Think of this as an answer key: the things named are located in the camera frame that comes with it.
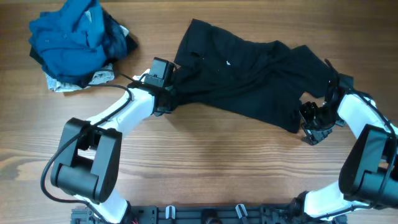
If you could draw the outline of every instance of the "black garment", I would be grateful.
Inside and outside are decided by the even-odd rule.
[[[333,72],[303,45],[254,43],[206,22],[192,20],[174,60],[180,105],[202,102],[299,130],[299,98],[323,97]]]

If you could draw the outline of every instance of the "blue cloth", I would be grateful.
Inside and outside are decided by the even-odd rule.
[[[107,59],[103,42],[109,38],[98,0],[68,0],[59,11],[41,12],[29,29],[43,71],[60,82],[76,83]]]

